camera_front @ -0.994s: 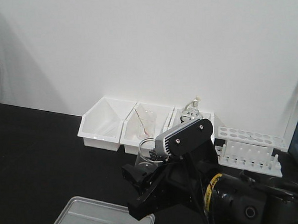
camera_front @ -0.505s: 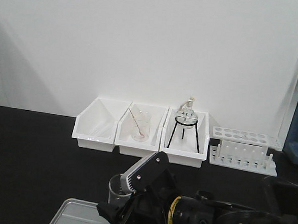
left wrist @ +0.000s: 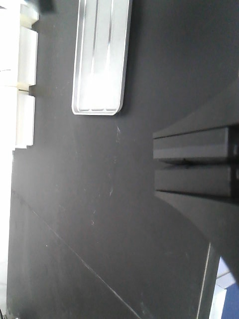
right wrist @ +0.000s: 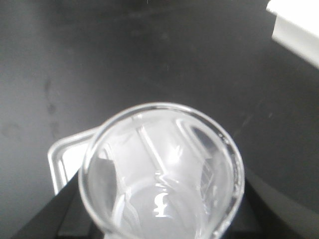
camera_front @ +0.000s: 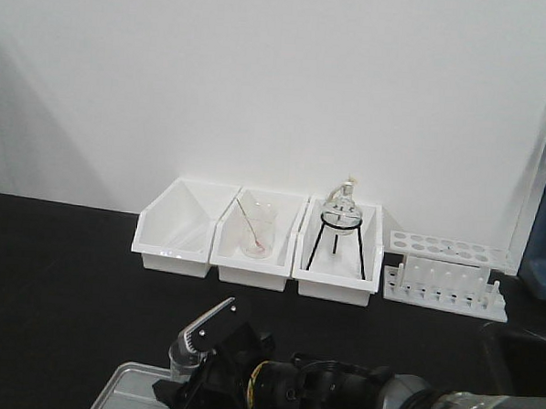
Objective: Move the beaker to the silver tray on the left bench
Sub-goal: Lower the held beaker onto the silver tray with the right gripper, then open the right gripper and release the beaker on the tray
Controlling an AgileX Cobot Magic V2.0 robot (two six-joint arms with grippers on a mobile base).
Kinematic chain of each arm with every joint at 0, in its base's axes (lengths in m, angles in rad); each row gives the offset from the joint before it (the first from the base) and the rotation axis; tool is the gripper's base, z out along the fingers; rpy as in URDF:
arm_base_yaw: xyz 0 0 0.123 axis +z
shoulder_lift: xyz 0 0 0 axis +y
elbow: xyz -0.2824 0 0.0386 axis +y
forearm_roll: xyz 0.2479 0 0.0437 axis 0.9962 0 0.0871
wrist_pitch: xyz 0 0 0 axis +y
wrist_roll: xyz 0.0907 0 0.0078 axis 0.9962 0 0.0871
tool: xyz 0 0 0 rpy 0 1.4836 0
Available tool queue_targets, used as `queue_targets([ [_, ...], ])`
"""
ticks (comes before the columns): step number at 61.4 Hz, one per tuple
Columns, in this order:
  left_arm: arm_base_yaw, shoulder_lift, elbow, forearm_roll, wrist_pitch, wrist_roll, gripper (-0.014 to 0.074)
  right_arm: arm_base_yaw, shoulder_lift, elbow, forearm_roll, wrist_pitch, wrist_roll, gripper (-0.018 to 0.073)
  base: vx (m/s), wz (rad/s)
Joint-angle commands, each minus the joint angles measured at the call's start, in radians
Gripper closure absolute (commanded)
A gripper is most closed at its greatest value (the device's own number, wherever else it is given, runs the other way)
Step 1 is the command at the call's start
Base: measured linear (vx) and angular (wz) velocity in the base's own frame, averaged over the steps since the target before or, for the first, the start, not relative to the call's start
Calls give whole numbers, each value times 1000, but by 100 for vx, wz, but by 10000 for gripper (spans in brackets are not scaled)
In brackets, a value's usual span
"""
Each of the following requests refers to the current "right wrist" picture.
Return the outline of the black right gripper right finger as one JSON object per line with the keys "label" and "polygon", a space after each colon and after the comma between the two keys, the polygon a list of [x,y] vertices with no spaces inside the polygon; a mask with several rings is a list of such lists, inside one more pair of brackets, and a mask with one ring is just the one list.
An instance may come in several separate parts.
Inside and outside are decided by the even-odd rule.
{"label": "black right gripper right finger", "polygon": [[317,239],[319,215],[246,172],[241,206],[225,239]]}

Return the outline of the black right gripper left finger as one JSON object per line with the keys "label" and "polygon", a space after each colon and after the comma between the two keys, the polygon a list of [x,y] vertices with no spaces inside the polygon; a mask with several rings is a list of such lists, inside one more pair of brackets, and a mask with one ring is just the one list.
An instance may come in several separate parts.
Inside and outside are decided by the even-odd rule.
{"label": "black right gripper left finger", "polygon": [[96,226],[80,197],[78,174],[13,239],[101,239],[115,234]]}

